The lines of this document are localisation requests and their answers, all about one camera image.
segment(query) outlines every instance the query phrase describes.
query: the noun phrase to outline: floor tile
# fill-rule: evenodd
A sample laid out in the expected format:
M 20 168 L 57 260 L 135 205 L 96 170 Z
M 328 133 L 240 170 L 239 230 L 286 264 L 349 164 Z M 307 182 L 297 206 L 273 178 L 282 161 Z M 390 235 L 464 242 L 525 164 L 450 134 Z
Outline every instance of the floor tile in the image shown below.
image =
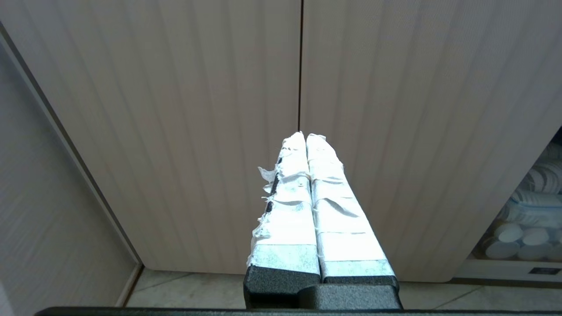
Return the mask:
M 147 287 L 166 283 L 189 274 L 189 272 L 156 271 L 145 268 L 133 291 L 139 291 Z
M 439 283 L 400 283 L 399 296 L 405 309 L 433 309 L 479 286 Z
M 245 309 L 243 280 L 239 275 L 194 273 L 133 292 L 127 306 Z
M 484 286 L 438 309 L 562 310 L 562 290 Z

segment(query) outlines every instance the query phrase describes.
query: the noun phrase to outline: baseboard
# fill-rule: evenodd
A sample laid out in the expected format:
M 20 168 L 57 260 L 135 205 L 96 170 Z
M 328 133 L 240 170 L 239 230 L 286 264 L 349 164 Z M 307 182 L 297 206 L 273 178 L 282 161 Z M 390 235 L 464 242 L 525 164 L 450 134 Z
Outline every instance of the baseboard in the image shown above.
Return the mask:
M 139 263 L 131 271 L 131 275 L 129 276 L 127 283 L 125 283 L 125 287 L 123 288 L 121 295 L 119 295 L 117 303 L 115 303 L 115 307 L 125 307 L 129 295 L 133 292 L 134 286 L 137 284 L 137 280 L 141 276 L 140 273 L 142 272 L 142 267 L 142 264 Z

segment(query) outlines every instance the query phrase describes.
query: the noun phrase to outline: beige wood panel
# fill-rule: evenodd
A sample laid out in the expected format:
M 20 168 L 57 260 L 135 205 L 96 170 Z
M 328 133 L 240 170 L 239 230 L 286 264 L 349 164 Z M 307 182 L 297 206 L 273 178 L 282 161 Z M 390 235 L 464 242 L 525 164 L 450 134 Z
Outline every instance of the beige wood panel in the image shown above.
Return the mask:
M 138 267 L 2 47 L 0 105 L 0 315 L 122 304 Z
M 297 1 L 5 1 L 0 19 L 144 264 L 243 273 L 297 128 Z
M 562 124 L 558 1 L 305 0 L 301 128 L 398 277 L 449 280 Z

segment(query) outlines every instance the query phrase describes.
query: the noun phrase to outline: white wall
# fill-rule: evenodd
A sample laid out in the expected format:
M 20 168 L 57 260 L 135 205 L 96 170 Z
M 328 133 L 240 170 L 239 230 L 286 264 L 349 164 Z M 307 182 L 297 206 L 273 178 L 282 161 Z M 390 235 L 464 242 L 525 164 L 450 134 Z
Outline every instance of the white wall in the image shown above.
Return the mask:
M 114 306 L 134 268 L 0 48 L 0 314 Z

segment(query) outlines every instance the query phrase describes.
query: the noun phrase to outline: cabinet door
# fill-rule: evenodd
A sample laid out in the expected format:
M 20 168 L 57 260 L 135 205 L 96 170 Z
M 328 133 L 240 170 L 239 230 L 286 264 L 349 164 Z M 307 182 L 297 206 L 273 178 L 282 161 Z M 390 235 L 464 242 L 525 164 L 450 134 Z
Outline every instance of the cabinet door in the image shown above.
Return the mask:
M 401 280 L 449 280 L 560 127 L 561 10 L 305 0 L 300 127 L 338 152 Z
M 144 264 L 243 273 L 297 129 L 300 2 L 16 1 L 0 19 Z

